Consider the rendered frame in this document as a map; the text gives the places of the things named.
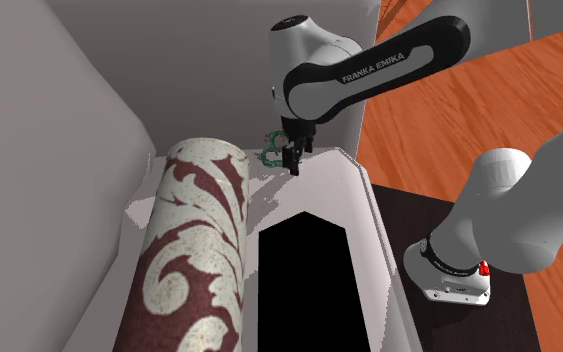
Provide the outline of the cream maroon patterned bolster pillow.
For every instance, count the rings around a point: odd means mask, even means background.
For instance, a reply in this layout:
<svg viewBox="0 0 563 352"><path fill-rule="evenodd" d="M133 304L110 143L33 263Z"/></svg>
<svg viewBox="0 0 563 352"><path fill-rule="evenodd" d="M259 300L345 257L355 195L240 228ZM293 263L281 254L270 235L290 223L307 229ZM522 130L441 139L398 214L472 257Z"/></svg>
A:
<svg viewBox="0 0 563 352"><path fill-rule="evenodd" d="M112 352L242 352L248 195L235 145L170 149Z"/></svg>

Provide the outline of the dark robot stand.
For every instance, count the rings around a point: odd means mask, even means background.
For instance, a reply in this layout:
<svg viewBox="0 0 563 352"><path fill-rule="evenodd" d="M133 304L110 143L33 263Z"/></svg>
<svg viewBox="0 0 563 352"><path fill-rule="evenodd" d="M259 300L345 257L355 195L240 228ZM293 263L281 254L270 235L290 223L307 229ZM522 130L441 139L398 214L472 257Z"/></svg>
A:
<svg viewBox="0 0 563 352"><path fill-rule="evenodd" d="M379 185L373 192L423 352L541 352L521 275L492 267L485 306L432 302L407 275L404 251L443 221L451 202Z"/></svg>

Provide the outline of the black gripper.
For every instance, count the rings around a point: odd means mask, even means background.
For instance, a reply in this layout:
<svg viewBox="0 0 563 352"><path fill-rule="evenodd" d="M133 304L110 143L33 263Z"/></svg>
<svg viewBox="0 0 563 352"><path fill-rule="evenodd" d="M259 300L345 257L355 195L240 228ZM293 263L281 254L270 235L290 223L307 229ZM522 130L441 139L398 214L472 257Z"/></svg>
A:
<svg viewBox="0 0 563 352"><path fill-rule="evenodd" d="M281 125L288 140L291 141L282 148L282 166L287 169L292 176L298 176L302 149L297 147L294 141L298 138L304 138L304 151L312 152L313 137L316 134L316 124L313 121L282 116Z"/></svg>

